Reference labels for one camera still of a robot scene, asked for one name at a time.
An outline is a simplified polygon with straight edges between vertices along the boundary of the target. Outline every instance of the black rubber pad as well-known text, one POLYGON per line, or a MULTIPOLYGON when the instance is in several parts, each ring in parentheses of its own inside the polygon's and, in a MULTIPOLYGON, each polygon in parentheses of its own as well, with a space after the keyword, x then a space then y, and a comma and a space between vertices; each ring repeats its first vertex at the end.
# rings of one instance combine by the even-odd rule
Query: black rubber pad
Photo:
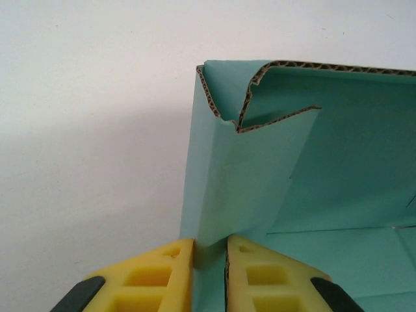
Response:
POLYGON ((51 312, 82 312, 105 283, 102 276, 94 276, 75 285, 51 312))
POLYGON ((364 312, 337 284, 323 278, 311 278, 311 282, 333 312, 364 312))

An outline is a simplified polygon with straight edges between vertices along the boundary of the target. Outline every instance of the corrugated edge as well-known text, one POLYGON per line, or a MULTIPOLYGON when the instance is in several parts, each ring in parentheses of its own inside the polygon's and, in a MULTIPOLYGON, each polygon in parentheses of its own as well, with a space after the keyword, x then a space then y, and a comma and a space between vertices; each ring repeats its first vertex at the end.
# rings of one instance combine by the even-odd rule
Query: corrugated edge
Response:
MULTIPOLYGON (((298 110, 296 112, 292 112, 288 115, 282 116, 278 119, 272 120, 268 123, 265 123, 263 125, 253 125, 251 127, 243 128, 242 123, 244 120, 244 116, 247 111, 247 107, 250 104, 252 100, 252 91, 251 87, 252 85, 258 86, 260 84, 261 79, 264 77, 266 72, 275 67, 292 67, 292 68, 309 68, 312 70, 330 70, 333 72, 351 72, 351 73, 376 73, 376 74, 382 74, 382 75, 401 75, 401 76, 410 76, 410 77, 416 77, 416 71, 411 70, 391 70, 387 68, 373 68, 373 67, 362 67, 362 66, 347 66, 347 65, 336 65, 336 64, 324 64, 324 63, 314 63, 314 62, 300 62, 300 61, 291 61, 291 60, 275 60, 273 62, 269 62, 262 66, 257 73, 253 76, 253 78, 250 80, 247 86, 246 91, 246 98, 244 100, 242 109, 240 111, 240 116, 238 122, 232 121, 236 125, 236 131, 238 133, 245 133, 254 129, 259 129, 261 127, 264 127, 266 125, 271 125, 276 122, 280 122, 284 119, 290 118, 294 115, 300 114, 302 112, 310 111, 311 109, 319 109, 317 106, 310 106, 306 107, 304 109, 298 110)), ((202 72, 202 65, 199 65, 196 67, 196 72, 200 76, 203 91, 205 92, 205 95, 208 100, 209 108, 212 110, 214 115, 218 118, 221 118, 221 114, 219 110, 217 109, 214 100, 211 96, 211 93, 209 91, 207 81, 205 80, 205 77, 203 76, 202 72)))

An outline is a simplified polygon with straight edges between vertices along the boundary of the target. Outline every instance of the teal cardboard box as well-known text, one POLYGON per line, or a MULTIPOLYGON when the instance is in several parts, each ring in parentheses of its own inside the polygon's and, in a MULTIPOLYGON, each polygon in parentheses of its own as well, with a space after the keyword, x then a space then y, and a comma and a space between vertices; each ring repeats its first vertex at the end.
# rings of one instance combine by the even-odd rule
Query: teal cardboard box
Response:
POLYGON ((416 311, 416 72, 197 67, 181 236, 193 310, 224 311, 226 237, 328 273, 366 311, 416 311))

